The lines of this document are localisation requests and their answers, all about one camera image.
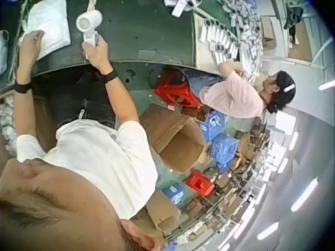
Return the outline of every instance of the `hair clip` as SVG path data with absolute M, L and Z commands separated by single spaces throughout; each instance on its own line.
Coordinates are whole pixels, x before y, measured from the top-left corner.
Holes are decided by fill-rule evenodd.
M 291 85 L 287 86 L 287 87 L 284 89 L 284 92 L 286 93 L 286 92 L 288 92 L 288 91 L 290 91 L 290 90 L 292 90 L 292 89 L 294 89 L 294 88 L 295 88 L 295 84 L 291 84 Z

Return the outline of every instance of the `woman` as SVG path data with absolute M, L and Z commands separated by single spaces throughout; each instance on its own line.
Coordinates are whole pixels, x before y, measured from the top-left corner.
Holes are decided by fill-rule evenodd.
M 277 113 L 293 100 L 295 83 L 286 72 L 279 71 L 268 77 L 263 89 L 257 92 L 238 74 L 242 71 L 241 64 L 231 60 L 219 65 L 222 76 L 182 70 L 192 93 L 204 105 L 235 118 L 260 117 L 264 109 Z

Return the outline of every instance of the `ear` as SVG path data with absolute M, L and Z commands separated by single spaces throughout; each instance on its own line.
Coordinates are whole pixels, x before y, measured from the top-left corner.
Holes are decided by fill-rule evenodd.
M 274 93 L 277 93 L 281 90 L 281 88 L 277 85 L 277 84 L 274 84 L 273 85 L 273 88 L 272 88 L 272 92 Z
M 157 239 L 147 235 L 143 230 L 128 220 L 121 220 L 121 224 L 129 236 L 140 244 L 143 248 L 150 251 L 160 251 L 161 246 Z

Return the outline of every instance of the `white bag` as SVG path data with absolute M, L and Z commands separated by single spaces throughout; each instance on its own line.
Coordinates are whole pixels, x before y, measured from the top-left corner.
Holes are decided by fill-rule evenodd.
M 7 69 L 8 39 L 8 31 L 0 30 L 0 75 Z

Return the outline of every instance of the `white t-shirt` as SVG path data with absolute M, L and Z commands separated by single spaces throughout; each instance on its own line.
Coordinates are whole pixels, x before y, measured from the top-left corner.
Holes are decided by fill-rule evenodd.
M 36 138 L 17 139 L 17 158 L 40 158 L 90 181 L 121 219 L 133 217 L 155 190 L 157 171 L 143 127 L 128 121 L 118 131 L 94 120 L 75 120 L 56 133 L 57 146 L 47 154 Z

